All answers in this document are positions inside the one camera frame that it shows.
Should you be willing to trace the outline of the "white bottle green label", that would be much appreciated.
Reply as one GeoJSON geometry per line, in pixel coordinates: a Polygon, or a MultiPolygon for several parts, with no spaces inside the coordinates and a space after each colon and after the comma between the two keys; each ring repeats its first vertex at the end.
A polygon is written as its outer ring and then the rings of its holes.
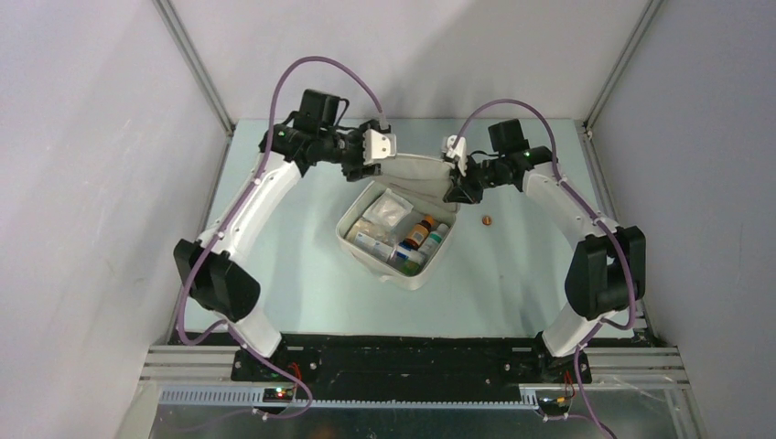
{"type": "Polygon", "coordinates": [[[446,237],[449,231],[449,226],[445,223],[440,223],[437,228],[430,232],[422,245],[418,248],[418,251],[426,258],[429,259],[433,256],[435,251],[438,250],[440,244],[446,237]]]}

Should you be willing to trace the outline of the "brown medicine bottle orange cap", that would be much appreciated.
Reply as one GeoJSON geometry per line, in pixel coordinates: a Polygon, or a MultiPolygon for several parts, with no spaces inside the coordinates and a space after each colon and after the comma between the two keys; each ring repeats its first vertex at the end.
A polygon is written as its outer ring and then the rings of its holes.
{"type": "Polygon", "coordinates": [[[425,215],[417,222],[402,240],[402,244],[412,250],[417,250],[424,243],[428,235],[434,230],[437,222],[429,215],[425,215]]]}

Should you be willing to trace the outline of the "white medicine kit case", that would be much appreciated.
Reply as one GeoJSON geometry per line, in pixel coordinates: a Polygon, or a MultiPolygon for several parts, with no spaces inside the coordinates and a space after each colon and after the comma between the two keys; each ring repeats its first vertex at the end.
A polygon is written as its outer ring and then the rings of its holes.
{"type": "Polygon", "coordinates": [[[431,273],[439,265],[442,255],[447,251],[450,235],[456,227],[459,206],[456,203],[446,203],[443,200],[451,186],[450,172],[453,170],[449,163],[440,158],[412,154],[399,154],[397,157],[381,163],[379,174],[369,178],[369,184],[355,198],[335,227],[335,234],[342,250],[381,282],[389,282],[408,291],[414,291],[424,286],[431,277],[431,273]],[[440,223],[449,226],[446,237],[431,258],[426,259],[419,252],[423,257],[424,268],[416,276],[406,276],[401,273],[400,266],[393,264],[393,256],[388,262],[376,260],[370,254],[356,247],[353,242],[345,239],[345,235],[353,223],[362,218],[363,212],[387,188],[392,189],[414,205],[411,213],[393,229],[397,235],[397,243],[394,248],[399,242],[402,242],[410,229],[425,215],[435,219],[434,230],[440,223]]]}

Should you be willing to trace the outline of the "clear bag of pads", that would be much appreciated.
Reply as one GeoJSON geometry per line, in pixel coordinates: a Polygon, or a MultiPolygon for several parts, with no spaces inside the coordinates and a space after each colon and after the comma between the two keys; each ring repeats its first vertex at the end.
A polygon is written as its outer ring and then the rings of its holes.
{"type": "Polygon", "coordinates": [[[373,201],[362,217],[369,222],[393,230],[413,210],[414,205],[390,188],[373,201]]]}

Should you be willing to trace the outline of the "blue cotton swab packet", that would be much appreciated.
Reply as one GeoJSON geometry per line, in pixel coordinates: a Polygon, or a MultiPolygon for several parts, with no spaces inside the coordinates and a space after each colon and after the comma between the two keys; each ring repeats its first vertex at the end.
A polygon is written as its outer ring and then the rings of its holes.
{"type": "Polygon", "coordinates": [[[388,262],[394,254],[394,246],[374,239],[368,234],[357,232],[353,244],[370,254],[376,260],[388,262]]]}

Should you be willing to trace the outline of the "blue white bandage roll packet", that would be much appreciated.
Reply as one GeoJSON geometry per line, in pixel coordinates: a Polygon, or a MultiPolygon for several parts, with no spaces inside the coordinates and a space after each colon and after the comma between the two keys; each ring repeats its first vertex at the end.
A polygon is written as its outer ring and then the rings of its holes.
{"type": "Polygon", "coordinates": [[[420,264],[423,261],[423,257],[417,250],[411,248],[406,243],[399,242],[394,248],[392,261],[396,266],[403,266],[407,262],[420,264]]]}

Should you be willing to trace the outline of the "bag of latex gloves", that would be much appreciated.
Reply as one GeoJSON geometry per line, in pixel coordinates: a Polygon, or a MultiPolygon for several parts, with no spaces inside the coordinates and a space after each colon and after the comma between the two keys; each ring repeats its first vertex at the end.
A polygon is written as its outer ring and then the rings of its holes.
{"type": "Polygon", "coordinates": [[[397,243],[397,235],[392,229],[381,224],[375,224],[364,218],[359,218],[353,223],[346,233],[345,239],[350,242],[355,242],[356,236],[359,233],[390,246],[394,246],[397,243]]]}

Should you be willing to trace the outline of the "small green box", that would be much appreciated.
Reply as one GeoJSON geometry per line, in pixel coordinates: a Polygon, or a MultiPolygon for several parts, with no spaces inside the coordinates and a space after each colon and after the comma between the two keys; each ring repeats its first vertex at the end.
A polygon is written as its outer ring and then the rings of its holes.
{"type": "Polygon", "coordinates": [[[400,266],[399,271],[406,276],[416,276],[423,270],[423,268],[424,268],[423,262],[415,262],[407,259],[400,266]]]}

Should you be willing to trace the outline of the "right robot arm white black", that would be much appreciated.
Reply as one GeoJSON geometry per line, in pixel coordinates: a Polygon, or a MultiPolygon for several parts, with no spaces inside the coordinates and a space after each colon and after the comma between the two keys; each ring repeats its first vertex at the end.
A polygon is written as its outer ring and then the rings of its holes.
{"type": "Polygon", "coordinates": [[[546,146],[531,147],[519,120],[489,127],[493,155],[477,161],[461,134],[441,148],[452,165],[446,202],[478,204],[488,188],[513,186],[541,207],[573,250],[565,279],[566,305],[540,338],[545,349],[532,358],[535,376],[555,382],[569,369],[567,356],[598,325],[620,311],[635,317],[645,295],[646,238],[636,226],[623,228],[581,196],[546,146]]]}

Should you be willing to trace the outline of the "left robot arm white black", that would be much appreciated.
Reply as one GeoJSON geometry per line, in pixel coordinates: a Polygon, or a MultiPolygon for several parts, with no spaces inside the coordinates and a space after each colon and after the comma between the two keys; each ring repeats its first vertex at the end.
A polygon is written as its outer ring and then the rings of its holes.
{"type": "Polygon", "coordinates": [[[349,181],[379,174],[396,154],[384,114],[356,127],[342,127],[339,107],[348,101],[306,90],[298,110],[268,126],[255,167],[229,207],[194,241],[182,239],[173,255],[183,293],[213,313],[220,325],[255,356],[266,380],[288,372],[289,357],[278,347],[282,335],[259,305],[261,285],[246,264],[264,225],[289,190],[319,163],[341,167],[349,181]]]}

